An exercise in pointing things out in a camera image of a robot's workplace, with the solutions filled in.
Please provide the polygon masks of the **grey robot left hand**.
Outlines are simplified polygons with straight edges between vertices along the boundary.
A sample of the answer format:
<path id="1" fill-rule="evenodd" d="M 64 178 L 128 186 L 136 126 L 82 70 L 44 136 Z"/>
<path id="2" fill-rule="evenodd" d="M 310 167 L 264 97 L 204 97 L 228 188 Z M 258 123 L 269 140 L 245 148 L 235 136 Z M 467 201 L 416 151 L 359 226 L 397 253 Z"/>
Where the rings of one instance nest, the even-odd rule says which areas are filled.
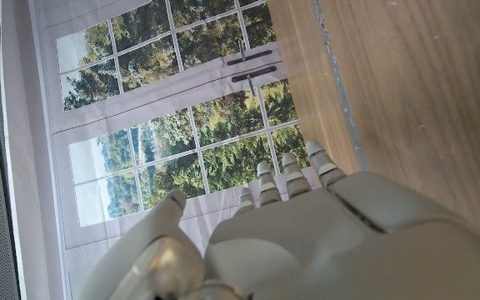
<path id="1" fill-rule="evenodd" d="M 480 237 L 429 197 L 371 172 L 346 174 L 314 140 L 312 188 L 282 157 L 287 199 L 265 163 L 259 194 L 200 252 L 171 190 L 102 257 L 81 299 L 480 299 Z"/>

